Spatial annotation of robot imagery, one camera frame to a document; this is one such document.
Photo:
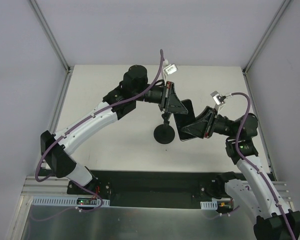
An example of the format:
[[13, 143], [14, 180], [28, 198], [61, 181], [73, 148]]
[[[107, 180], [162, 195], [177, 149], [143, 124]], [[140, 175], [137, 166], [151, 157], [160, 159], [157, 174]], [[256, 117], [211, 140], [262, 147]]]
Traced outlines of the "black smartphone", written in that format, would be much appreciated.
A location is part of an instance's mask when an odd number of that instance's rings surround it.
[[190, 99], [185, 99], [182, 100], [181, 102], [188, 110], [188, 114], [175, 113], [173, 116], [174, 116], [179, 139], [182, 142], [184, 142], [195, 138], [195, 136], [189, 133], [182, 132], [182, 128], [194, 122], [196, 120], [196, 117], [195, 117], [192, 101]]

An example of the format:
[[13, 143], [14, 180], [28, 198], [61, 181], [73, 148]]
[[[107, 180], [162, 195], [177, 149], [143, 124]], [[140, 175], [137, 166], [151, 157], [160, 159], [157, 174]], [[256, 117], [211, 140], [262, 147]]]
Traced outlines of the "black phone stand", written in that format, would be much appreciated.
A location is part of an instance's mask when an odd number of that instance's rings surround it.
[[154, 139], [162, 145], [170, 144], [175, 139], [175, 131], [169, 121], [171, 115], [169, 112], [163, 113], [161, 115], [163, 124], [158, 125], [153, 131]]

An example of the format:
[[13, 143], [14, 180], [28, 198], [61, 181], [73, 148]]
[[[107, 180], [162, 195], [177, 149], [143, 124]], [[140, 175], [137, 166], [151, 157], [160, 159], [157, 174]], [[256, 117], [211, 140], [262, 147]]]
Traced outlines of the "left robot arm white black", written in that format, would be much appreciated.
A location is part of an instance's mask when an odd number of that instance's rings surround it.
[[91, 171], [72, 159], [71, 154], [87, 139], [106, 126], [132, 112], [137, 102], [157, 104], [162, 112], [163, 124], [153, 132], [154, 139], [163, 145], [171, 143], [175, 131], [170, 126], [172, 114], [188, 114], [185, 105], [176, 95], [174, 83], [167, 77], [178, 70], [175, 64], [159, 68], [152, 83], [148, 83], [148, 71], [142, 65], [133, 65], [123, 75], [119, 85], [110, 91], [90, 113], [72, 125], [56, 133], [48, 130], [40, 136], [41, 155], [52, 175], [68, 178], [84, 194], [98, 194], [99, 182]]

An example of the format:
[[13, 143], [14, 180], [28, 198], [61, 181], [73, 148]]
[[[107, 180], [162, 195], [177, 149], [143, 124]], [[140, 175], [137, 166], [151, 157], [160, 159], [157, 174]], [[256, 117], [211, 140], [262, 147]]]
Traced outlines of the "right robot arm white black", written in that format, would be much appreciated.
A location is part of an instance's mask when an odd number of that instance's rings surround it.
[[222, 173], [209, 189], [214, 198], [230, 196], [249, 217], [258, 240], [297, 240], [300, 236], [300, 211], [293, 211], [285, 202], [267, 173], [252, 138], [257, 136], [258, 119], [246, 112], [237, 120], [218, 114], [206, 107], [195, 116], [174, 116], [182, 141], [191, 138], [210, 138], [213, 133], [226, 136], [225, 149], [229, 158], [245, 177], [248, 185], [238, 179], [234, 172]]

